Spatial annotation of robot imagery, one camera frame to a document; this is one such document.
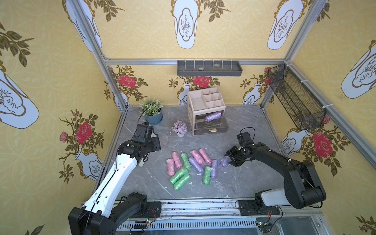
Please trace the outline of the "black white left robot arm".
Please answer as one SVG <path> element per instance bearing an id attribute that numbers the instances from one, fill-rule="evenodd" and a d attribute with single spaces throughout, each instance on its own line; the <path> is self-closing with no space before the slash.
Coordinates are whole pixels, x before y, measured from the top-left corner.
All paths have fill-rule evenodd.
<path id="1" fill-rule="evenodd" d="M 138 124 L 129 141 L 117 149 L 114 164 L 100 186 L 81 208 L 74 207 L 68 216 L 73 235 L 114 235 L 117 228 L 137 213 L 146 212 L 147 197 L 131 193 L 114 205 L 126 179 L 139 162 L 148 160 L 148 154 L 161 150 L 159 137 L 153 126 Z"/>

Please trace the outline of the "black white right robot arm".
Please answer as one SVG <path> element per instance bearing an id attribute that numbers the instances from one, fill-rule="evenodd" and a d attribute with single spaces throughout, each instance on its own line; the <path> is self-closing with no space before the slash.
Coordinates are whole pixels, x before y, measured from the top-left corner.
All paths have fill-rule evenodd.
<path id="1" fill-rule="evenodd" d="M 242 166 L 247 161 L 259 161 L 284 178 L 284 187 L 260 193 L 265 206 L 291 205 L 296 209 L 312 207 L 327 199 L 326 192 L 312 163 L 288 158 L 264 143 L 255 143 L 248 132 L 237 135 L 240 147 L 233 146 L 225 153 L 230 165 Z"/>

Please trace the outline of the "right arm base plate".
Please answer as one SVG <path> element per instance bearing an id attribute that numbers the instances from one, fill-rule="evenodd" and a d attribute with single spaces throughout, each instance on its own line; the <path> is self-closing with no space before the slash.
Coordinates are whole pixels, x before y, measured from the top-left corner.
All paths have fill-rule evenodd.
<path id="1" fill-rule="evenodd" d="M 240 211 L 242 216 L 246 215 L 280 215 L 281 212 L 277 206 L 268 207 L 260 200 L 238 200 L 236 208 Z"/>

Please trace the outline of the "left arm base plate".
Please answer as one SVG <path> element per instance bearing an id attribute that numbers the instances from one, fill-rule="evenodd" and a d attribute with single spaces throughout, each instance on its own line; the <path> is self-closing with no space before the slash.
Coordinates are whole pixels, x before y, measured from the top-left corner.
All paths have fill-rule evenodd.
<path id="1" fill-rule="evenodd" d="M 148 201 L 146 209 L 131 216 L 131 218 L 159 218 L 161 216 L 161 201 Z"/>

